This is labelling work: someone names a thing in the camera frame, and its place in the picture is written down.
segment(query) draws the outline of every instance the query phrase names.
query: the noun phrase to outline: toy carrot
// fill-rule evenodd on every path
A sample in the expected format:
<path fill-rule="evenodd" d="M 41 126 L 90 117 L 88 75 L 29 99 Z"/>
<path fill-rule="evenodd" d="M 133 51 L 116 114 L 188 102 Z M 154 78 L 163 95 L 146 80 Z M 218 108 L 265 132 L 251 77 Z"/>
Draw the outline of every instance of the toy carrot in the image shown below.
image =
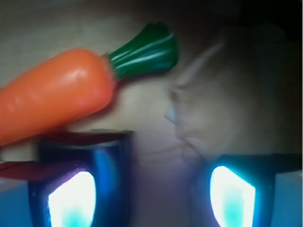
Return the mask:
<path fill-rule="evenodd" d="M 177 61 L 176 40 L 161 23 L 108 55 L 63 52 L 0 90 L 0 146 L 94 113 L 111 101 L 117 81 L 166 71 Z"/>

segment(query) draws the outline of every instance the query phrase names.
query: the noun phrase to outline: glowing light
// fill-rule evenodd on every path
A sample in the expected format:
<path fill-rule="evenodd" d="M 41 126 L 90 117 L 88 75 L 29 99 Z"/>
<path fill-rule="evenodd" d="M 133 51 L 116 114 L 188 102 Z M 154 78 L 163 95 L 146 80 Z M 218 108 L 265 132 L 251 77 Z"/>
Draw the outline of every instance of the glowing light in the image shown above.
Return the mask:
<path fill-rule="evenodd" d="M 48 197 L 52 227 L 90 227 L 96 206 L 95 179 L 79 172 Z"/>
<path fill-rule="evenodd" d="M 214 169 L 210 197 L 214 216 L 221 227 L 251 227 L 256 189 L 230 169 Z"/>

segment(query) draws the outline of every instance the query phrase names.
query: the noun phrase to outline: toy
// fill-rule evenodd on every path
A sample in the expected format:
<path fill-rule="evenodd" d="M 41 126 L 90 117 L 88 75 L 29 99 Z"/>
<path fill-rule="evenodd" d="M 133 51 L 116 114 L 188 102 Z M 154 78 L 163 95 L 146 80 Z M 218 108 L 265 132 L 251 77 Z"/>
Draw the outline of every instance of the toy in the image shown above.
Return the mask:
<path fill-rule="evenodd" d="M 0 146 L 94 113 L 111 101 L 117 81 L 166 71 L 177 61 L 174 35 L 161 23 L 108 55 L 63 52 L 0 90 Z"/>

